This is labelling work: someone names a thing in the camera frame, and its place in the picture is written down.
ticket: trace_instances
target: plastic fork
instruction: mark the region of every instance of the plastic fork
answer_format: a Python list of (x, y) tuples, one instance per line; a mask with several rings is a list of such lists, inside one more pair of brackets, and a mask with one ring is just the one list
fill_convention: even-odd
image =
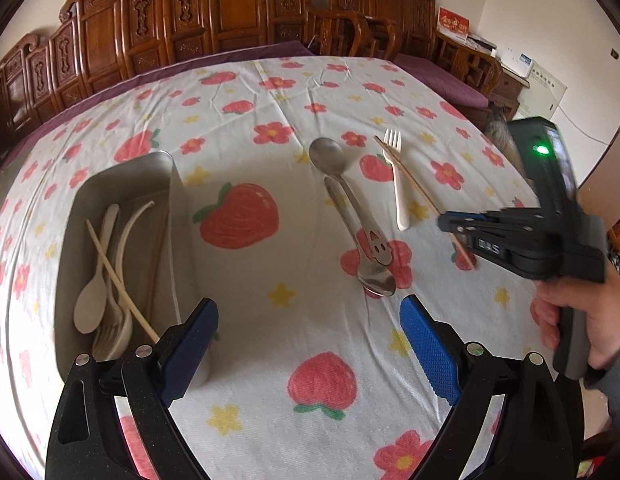
[[(399, 130), (387, 129), (384, 135), (384, 142), (394, 148), (397, 153), (401, 152), (401, 132)], [(386, 162), (392, 166), (392, 174), (394, 174), (394, 197), (396, 200), (396, 224), (401, 231), (405, 231), (410, 227), (410, 214), (406, 205), (404, 186), (401, 181), (401, 172), (396, 164), (388, 157), (384, 150)]]

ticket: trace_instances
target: tablecloth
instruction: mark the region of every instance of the tablecloth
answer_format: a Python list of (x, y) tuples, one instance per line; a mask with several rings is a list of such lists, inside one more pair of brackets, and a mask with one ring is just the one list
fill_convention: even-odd
[[(494, 355), (547, 356), (528, 313), (530, 282), (486, 261), (469, 270), (411, 190), (411, 226), (397, 229), (391, 167), (373, 141), (389, 127), (402, 131), (404, 163), (441, 208), (536, 205), (463, 115), (378, 59), (189, 70), (42, 138), (0, 215), (0, 431), (30, 474), (44, 475), (62, 389), (53, 321), (72, 199), (91, 175), (152, 150), (176, 161), (197, 277), (220, 309), (212, 374), (170, 409), (213, 478), (408, 478), (449, 406), (399, 326), (407, 294)], [(392, 298), (372, 298), (354, 277), (357, 251), (308, 157), (320, 136), (343, 147), (344, 177), (392, 240)]]

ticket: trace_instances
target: metal spoon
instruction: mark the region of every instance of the metal spoon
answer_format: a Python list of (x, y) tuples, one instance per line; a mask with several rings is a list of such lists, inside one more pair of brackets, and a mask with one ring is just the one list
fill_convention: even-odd
[(328, 190), (328, 194), (334, 203), (334, 206), (337, 208), (343, 223), (346, 224), (348, 228), (348, 232), (352, 239), (354, 240), (357, 249), (359, 250), (359, 265), (357, 267), (357, 279), (360, 281), (361, 285), (363, 285), (370, 292), (374, 292), (380, 296), (392, 296), (396, 291), (396, 283), (394, 281), (394, 276), (392, 272), (388, 270), (387, 267), (381, 265), (379, 262), (375, 260), (370, 260), (366, 253), (363, 251), (363, 247), (357, 240), (357, 236), (355, 235), (348, 219), (346, 218), (345, 211), (343, 210), (343, 206), (341, 202), (338, 200), (336, 194), (336, 180), (332, 176), (324, 177), (324, 185), (325, 189)]
[(308, 155), (319, 171), (333, 177), (341, 184), (341, 187), (359, 218), (363, 232), (366, 234), (368, 244), (372, 250), (372, 257), (381, 265), (390, 265), (392, 262), (392, 250), (388, 245), (388, 240), (383, 233), (376, 228), (375, 223), (370, 219), (368, 213), (361, 208), (357, 197), (354, 196), (350, 186), (348, 186), (347, 182), (341, 176), (341, 173), (346, 169), (346, 156), (341, 146), (332, 139), (319, 137), (310, 144)]

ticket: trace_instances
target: chopstick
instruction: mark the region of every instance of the chopstick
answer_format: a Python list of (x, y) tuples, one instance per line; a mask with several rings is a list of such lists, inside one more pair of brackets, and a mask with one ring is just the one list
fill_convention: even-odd
[[(441, 215), (441, 211), (439, 211), (439, 208), (437, 208), (437, 206), (434, 205), (434, 202), (430, 199), (430, 197), (425, 192), (423, 187), (420, 186), (420, 184), (412, 176), (410, 171), (408, 171), (408, 169), (404, 166), (404, 164), (401, 162), (401, 160), (397, 156), (395, 150), (392, 149), (390, 146), (388, 146), (385, 142), (383, 142), (378, 136), (375, 136), (375, 140), (376, 140), (376, 143), (379, 146), (381, 146), (381, 148), (388, 154), (388, 157), (396, 164), (396, 166), (404, 174), (404, 176), (410, 181), (410, 184), (412, 184), (412, 187), (416, 189), (420, 193), (421, 196), (423, 196), (424, 200), (426, 201), (430, 209), (432, 209), (433, 213), (437, 215)], [(448, 234), (450, 235), (450, 238), (452, 238), (452, 243), (455, 245), (456, 249), (461, 254), (463, 254), (464, 258), (466, 259), (466, 262), (468, 262), (468, 265), (470, 265), (471, 269), (476, 270), (476, 265), (472, 262), (470, 258), (470, 254), (468, 254), (468, 250), (466, 249), (465, 245), (463, 245), (453, 233), (448, 233)]]
[(110, 275), (110, 279), (112, 280), (112, 283), (114, 283), (114, 285), (117, 287), (117, 290), (119, 291), (119, 295), (126, 301), (126, 305), (129, 308), (130, 312), (136, 318), (139, 324), (143, 327), (146, 333), (150, 336), (150, 339), (152, 340), (152, 342), (156, 344), (159, 341), (158, 334), (146, 321), (146, 318), (143, 316), (143, 314), (139, 312), (139, 309), (136, 307), (135, 302), (132, 301), (132, 298), (130, 298), (130, 296), (126, 292), (126, 287), (123, 285), (123, 283), (121, 283), (121, 280), (119, 279), (119, 277), (117, 276), (117, 273), (112, 268), (112, 264), (110, 263), (108, 257), (103, 252), (103, 248), (101, 247), (101, 244), (99, 242), (99, 239), (97, 238), (96, 233), (94, 232), (94, 228), (92, 227), (92, 224), (90, 223), (88, 219), (86, 219), (85, 224), (86, 224), (86, 227), (88, 228), (88, 232), (90, 233), (90, 238), (92, 238), (92, 243), (94, 244), (94, 248), (97, 249), (97, 253), (99, 253), (99, 256), (103, 260), (103, 265), (106, 267), (106, 270), (108, 271), (108, 274)]

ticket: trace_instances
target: purple cloth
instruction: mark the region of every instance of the purple cloth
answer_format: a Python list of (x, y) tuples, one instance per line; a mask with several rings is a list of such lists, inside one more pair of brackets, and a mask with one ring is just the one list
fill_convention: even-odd
[(440, 66), (421, 57), (398, 54), (394, 64), (435, 91), (451, 105), (487, 108), (488, 98)]

